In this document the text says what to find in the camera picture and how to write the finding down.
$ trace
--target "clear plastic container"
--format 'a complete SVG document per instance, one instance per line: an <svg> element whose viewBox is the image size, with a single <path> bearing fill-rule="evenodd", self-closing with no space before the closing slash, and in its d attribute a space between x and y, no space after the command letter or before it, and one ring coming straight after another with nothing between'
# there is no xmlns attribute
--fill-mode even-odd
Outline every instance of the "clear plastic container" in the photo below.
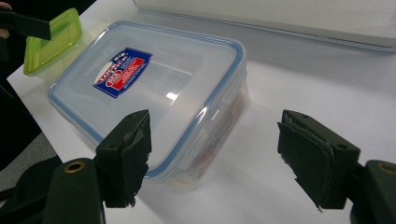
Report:
<svg viewBox="0 0 396 224"><path fill-rule="evenodd" d="M193 189L245 107L237 41L126 21L109 25L49 90L58 111L98 145L148 109L149 182Z"/></svg>
<svg viewBox="0 0 396 224"><path fill-rule="evenodd" d="M75 8L49 22L51 40L26 38L23 73L38 76L52 84L91 41L79 22Z"/></svg>

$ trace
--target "container lid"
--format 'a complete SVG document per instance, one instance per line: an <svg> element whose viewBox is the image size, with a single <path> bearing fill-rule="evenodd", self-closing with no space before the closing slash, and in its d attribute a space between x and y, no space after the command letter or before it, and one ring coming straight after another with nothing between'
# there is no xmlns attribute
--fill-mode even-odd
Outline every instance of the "container lid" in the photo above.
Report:
<svg viewBox="0 0 396 224"><path fill-rule="evenodd" d="M96 145L126 115L148 109L148 172L157 175L245 59L232 40L118 21L64 71L49 100Z"/></svg>
<svg viewBox="0 0 396 224"><path fill-rule="evenodd" d="M33 36L26 38L23 73L35 76L60 61L82 37L78 12L74 8L49 22L51 40Z"/></svg>

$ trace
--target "green container lid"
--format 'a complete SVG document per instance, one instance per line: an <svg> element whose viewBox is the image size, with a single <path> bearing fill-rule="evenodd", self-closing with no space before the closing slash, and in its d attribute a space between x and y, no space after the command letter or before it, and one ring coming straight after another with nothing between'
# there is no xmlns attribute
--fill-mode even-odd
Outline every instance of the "green container lid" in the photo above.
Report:
<svg viewBox="0 0 396 224"><path fill-rule="evenodd" d="M51 40L28 36L23 73L35 76L59 62L78 46L82 38L78 12L74 8L49 22Z"/></svg>

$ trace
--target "label sticker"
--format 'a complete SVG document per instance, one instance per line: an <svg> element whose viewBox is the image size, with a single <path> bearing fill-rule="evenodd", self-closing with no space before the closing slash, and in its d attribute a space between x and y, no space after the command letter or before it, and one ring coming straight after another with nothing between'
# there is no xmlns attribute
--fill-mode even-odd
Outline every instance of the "label sticker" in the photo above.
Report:
<svg viewBox="0 0 396 224"><path fill-rule="evenodd" d="M93 86L117 98L143 74L152 54L126 48L114 56L100 71Z"/></svg>

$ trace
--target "white surface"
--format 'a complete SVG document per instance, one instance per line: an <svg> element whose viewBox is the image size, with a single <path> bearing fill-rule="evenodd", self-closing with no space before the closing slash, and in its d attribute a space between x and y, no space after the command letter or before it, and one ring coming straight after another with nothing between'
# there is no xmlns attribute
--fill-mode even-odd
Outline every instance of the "white surface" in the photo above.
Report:
<svg viewBox="0 0 396 224"><path fill-rule="evenodd" d="M396 45L396 4L391 0L134 1L144 9L371 45Z"/></svg>
<svg viewBox="0 0 396 224"><path fill-rule="evenodd" d="M345 210L320 213L277 154L283 109L305 113L360 147L362 164L396 162L395 54L140 13L129 0L97 0L81 16L92 36L117 20L240 40L250 105L197 190L144 183L136 208L106 209L107 223L349 223L350 202ZM50 105L43 80L20 68L8 81L63 161L93 157L94 146Z"/></svg>

